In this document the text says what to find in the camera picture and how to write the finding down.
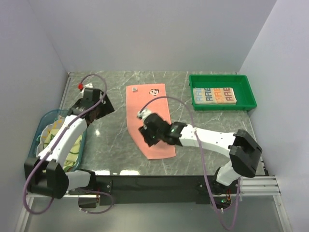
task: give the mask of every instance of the white wall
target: white wall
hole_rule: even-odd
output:
[[[29,3],[0,1],[0,231],[15,228],[24,161],[40,118],[59,106],[66,76]]]
[[[278,0],[240,70],[250,79],[253,127],[295,232],[309,227],[308,10],[308,0]]]
[[[276,0],[29,0],[69,71],[239,71]]]

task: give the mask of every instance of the gray marble surface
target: gray marble surface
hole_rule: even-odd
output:
[[[62,109],[70,108],[80,97],[77,88],[80,80],[94,72],[70,74],[70,82]],[[194,113],[197,127],[236,132],[245,129],[253,135],[247,112],[244,111],[193,111],[189,75],[197,72],[97,72],[106,78],[108,97],[115,112],[95,121],[87,130],[87,138],[80,168],[96,171],[102,175],[200,175],[203,174],[199,149],[196,147],[176,147],[176,157],[147,160],[133,142],[126,126],[126,86],[138,84],[164,83],[166,93],[185,102]],[[97,77],[91,77],[85,84],[104,89]],[[188,112],[176,101],[168,100],[172,121],[190,123]],[[228,158],[205,150],[205,164],[208,174],[214,174],[218,167],[225,165]],[[260,163],[257,175],[264,175]]]

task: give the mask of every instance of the cable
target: cable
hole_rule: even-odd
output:
[[[190,115],[190,118],[191,118],[192,127],[195,128],[195,124],[194,124],[194,120],[193,120],[193,115],[192,115],[192,113],[191,113],[189,107],[188,107],[184,102],[182,102],[181,100],[179,100],[179,99],[177,99],[177,98],[175,98],[175,97],[160,96],[160,97],[153,98],[153,99],[151,99],[149,102],[147,102],[147,103],[142,107],[142,109],[140,110],[140,113],[141,113],[150,103],[152,103],[152,102],[155,101],[155,100],[161,99],[161,98],[172,99],[172,100],[175,100],[175,101],[180,102],[180,103],[188,110],[189,115]],[[225,225],[225,223],[223,222],[223,219],[222,219],[222,216],[221,216],[221,211],[220,211],[219,209],[215,208],[216,203],[215,203],[214,197],[213,197],[213,195],[212,195],[211,187],[210,187],[210,185],[209,185],[208,178],[207,178],[207,171],[206,171],[205,159],[204,159],[204,149],[203,149],[203,147],[202,147],[201,140],[199,139],[196,130],[194,131],[194,135],[195,135],[196,138],[197,138],[197,142],[198,142],[198,146],[199,146],[199,150],[200,150],[200,154],[201,154],[201,160],[202,160],[202,166],[203,166],[205,184],[206,184],[207,191],[208,191],[209,196],[210,196],[210,199],[211,199],[212,206],[213,206],[213,208],[214,208],[216,214],[217,214],[218,217],[219,217],[219,221],[220,221],[221,225],[222,225],[226,230],[230,231],[230,230],[232,230],[232,229],[234,228],[235,222],[236,222],[236,217],[237,217],[238,203],[239,203],[239,193],[240,193],[240,178],[238,179],[238,186],[237,186],[237,192],[236,192],[235,211],[234,211],[233,221],[232,221],[231,226],[230,226],[230,227],[227,227],[227,226]]]
[[[100,100],[99,100],[96,104],[94,104],[92,107],[90,107],[89,109],[85,110],[84,112],[80,113],[76,118],[74,118],[74,119],[68,124],[67,127],[64,128],[64,130],[61,132],[61,134],[59,135],[59,137],[57,138],[57,140],[55,141],[55,143],[52,145],[52,147],[50,148],[50,150],[46,153],[46,155],[38,162],[38,164],[37,164],[37,165],[33,168],[33,170],[31,171],[30,175],[28,176],[28,178],[27,178],[27,180],[26,180],[26,182],[25,182],[24,189],[23,189],[23,205],[24,205],[25,209],[26,209],[28,212],[30,212],[31,214],[39,215],[39,214],[45,213],[45,212],[49,209],[49,207],[51,206],[51,204],[52,204],[52,202],[53,202],[53,200],[54,200],[54,198],[51,198],[51,200],[50,200],[48,206],[47,206],[44,210],[39,211],[39,212],[35,212],[35,211],[33,211],[33,210],[31,210],[31,209],[29,208],[29,206],[28,206],[28,204],[27,204],[27,188],[28,188],[28,185],[29,185],[30,180],[32,179],[33,175],[34,175],[35,172],[38,170],[38,168],[43,164],[43,162],[47,160],[47,158],[50,156],[50,154],[52,154],[54,148],[58,145],[58,143],[59,143],[60,140],[62,139],[63,135],[64,135],[65,132],[68,130],[68,128],[69,128],[77,119],[79,119],[79,118],[82,117],[83,115],[85,115],[85,114],[87,114],[88,112],[90,112],[90,111],[92,111],[93,109],[95,109],[95,108],[104,100],[104,98],[105,98],[105,96],[106,96],[106,92],[107,92],[107,84],[106,84],[106,81],[105,81],[105,79],[104,79],[103,77],[101,77],[101,76],[98,75],[98,74],[89,74],[89,75],[85,76],[85,77],[81,80],[80,84],[82,84],[83,81],[84,81],[85,79],[87,79],[88,77],[90,77],[90,76],[97,76],[98,78],[100,78],[100,79],[103,81],[103,83],[104,83],[104,93],[103,93],[102,97],[100,98]],[[114,203],[113,197],[112,197],[110,194],[108,194],[108,193],[104,193],[104,192],[99,192],[99,193],[102,194],[102,195],[107,195],[107,196],[109,196],[109,197],[112,199],[112,204],[111,204],[111,206],[110,206],[109,208],[107,208],[107,210],[111,209],[111,207],[113,206],[113,203]]]
[[[112,197],[112,195],[110,195],[110,194],[108,194],[108,193],[106,193],[106,192],[99,192],[99,191],[86,190],[86,189],[82,189],[82,188],[78,188],[78,190],[81,190],[81,191],[86,192],[86,193],[93,193],[93,194],[105,195],[105,196],[108,196],[108,197],[111,199],[111,201],[112,201],[111,204],[110,204],[110,206],[109,206],[107,209],[104,209],[104,210],[99,211],[99,212],[91,212],[91,211],[88,211],[88,210],[85,210],[85,209],[81,209],[81,208],[80,208],[81,211],[83,211],[83,212],[85,212],[85,213],[87,213],[87,214],[103,214],[103,213],[109,211],[109,210],[113,207],[113,205],[115,204],[115,202],[114,202],[114,197]]]

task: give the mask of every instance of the folded cloth with letters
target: folded cloth with letters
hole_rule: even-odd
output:
[[[195,104],[236,104],[232,88],[194,88]]]

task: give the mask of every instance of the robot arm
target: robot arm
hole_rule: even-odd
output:
[[[72,108],[70,108],[64,124],[50,144],[38,154],[36,158],[27,158],[24,165],[26,179],[38,162],[48,151],[51,150],[51,147],[56,143],[61,132],[66,130],[64,136],[54,148],[52,154],[50,154],[42,166],[40,166],[40,169],[36,171],[35,175],[32,177],[30,184],[28,185],[29,192],[60,199],[68,190],[82,187],[88,187],[91,189],[95,188],[96,175],[94,172],[89,170],[77,170],[65,173],[63,171],[63,165],[74,143],[87,127],[94,120],[104,117],[114,111],[114,108],[106,95],[101,104],[85,114],[82,118],[77,119],[69,127],[69,123],[80,113],[86,111],[99,101],[101,94],[103,94],[103,92],[99,89],[85,88],[83,97],[79,99]]]
[[[255,177],[262,149],[245,130],[223,133],[193,128],[192,125],[182,122],[169,124],[148,109],[139,112],[138,118],[143,121],[139,131],[148,146],[162,140],[169,145],[199,147],[194,134],[196,131],[203,149],[221,153],[230,159],[215,174],[216,182],[223,186],[231,185],[240,176]]]

